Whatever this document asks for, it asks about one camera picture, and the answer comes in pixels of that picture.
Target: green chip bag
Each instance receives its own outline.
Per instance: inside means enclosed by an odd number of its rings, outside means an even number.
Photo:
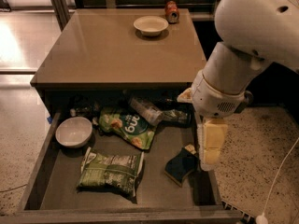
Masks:
[[[150,148],[156,127],[136,113],[117,106],[103,107],[99,118],[99,127],[106,133],[116,133],[135,147]]]
[[[111,186],[135,197],[143,156],[143,152],[138,155],[104,155],[89,147],[81,164],[77,187],[100,189]]]

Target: floor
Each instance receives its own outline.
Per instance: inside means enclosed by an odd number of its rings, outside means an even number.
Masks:
[[[0,70],[37,69],[59,34],[53,13],[0,13]],[[0,75],[0,216],[17,212],[50,127],[31,77]],[[221,197],[256,217],[299,127],[280,106],[247,108],[226,120],[229,132],[215,170]],[[273,187],[265,209],[269,223],[299,224],[298,174],[299,144]]]

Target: soda can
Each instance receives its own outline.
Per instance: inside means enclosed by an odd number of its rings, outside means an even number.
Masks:
[[[176,2],[169,1],[165,6],[165,16],[169,23],[177,23],[179,18],[178,6]]]

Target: open drawer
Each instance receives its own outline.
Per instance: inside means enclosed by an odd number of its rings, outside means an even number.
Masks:
[[[164,124],[157,127],[151,147],[145,151],[143,175],[136,191],[137,203],[109,189],[78,191],[80,165],[87,147],[94,147],[103,154],[141,152],[117,135],[99,135],[95,129],[85,147],[60,146],[55,140],[55,131],[68,116],[64,107],[78,92],[100,97],[103,103],[105,100],[116,102],[121,97],[119,91],[47,92],[53,121],[22,198],[20,212],[15,216],[20,218],[20,223],[236,223],[240,220],[240,212],[223,209],[213,172],[203,172],[198,167],[182,187],[164,173],[166,163],[183,147],[197,145],[194,124],[189,128]]]

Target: small white bowl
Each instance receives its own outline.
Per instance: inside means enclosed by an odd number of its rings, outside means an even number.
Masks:
[[[92,137],[93,126],[83,117],[73,117],[62,122],[56,130],[56,139],[64,147],[83,147]]]
[[[168,27],[168,21],[157,16],[145,16],[134,21],[134,27],[145,36],[158,36]]]

